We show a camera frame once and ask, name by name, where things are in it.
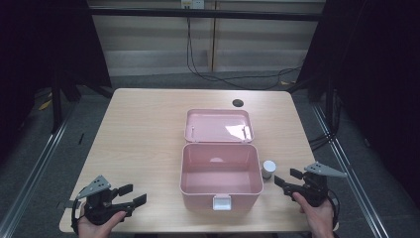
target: pink lid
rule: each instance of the pink lid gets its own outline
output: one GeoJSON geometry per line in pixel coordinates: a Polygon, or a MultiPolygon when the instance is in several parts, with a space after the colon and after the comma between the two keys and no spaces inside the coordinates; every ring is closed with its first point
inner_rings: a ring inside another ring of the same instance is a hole
{"type": "Polygon", "coordinates": [[[249,143],[253,138],[247,111],[191,109],[187,113],[185,139],[188,142],[249,143]]]}

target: pink box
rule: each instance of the pink box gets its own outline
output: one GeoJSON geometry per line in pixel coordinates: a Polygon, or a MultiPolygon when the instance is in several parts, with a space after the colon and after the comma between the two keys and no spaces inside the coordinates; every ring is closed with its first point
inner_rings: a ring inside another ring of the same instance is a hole
{"type": "Polygon", "coordinates": [[[249,115],[244,110],[187,113],[180,189],[187,208],[251,209],[263,178],[249,115]]]}

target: wooden table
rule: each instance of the wooden table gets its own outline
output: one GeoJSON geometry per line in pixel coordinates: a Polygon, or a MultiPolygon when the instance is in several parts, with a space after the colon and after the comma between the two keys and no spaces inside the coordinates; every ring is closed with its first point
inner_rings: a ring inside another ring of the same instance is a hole
{"type": "MultiPolygon", "coordinates": [[[[275,174],[303,184],[289,175],[314,162],[290,94],[278,91],[118,89],[110,102],[96,139],[70,199],[97,176],[111,188],[127,183],[134,191],[114,199],[131,201],[144,193],[148,202],[115,227],[116,232],[282,232],[308,230],[299,206],[283,195],[273,178],[251,210],[188,210],[180,192],[184,128],[189,109],[243,109],[249,112],[255,133],[253,145],[260,163],[275,161],[275,174]],[[241,99],[244,106],[233,105],[241,99]]],[[[59,224],[72,232],[67,209],[59,224]]]]}

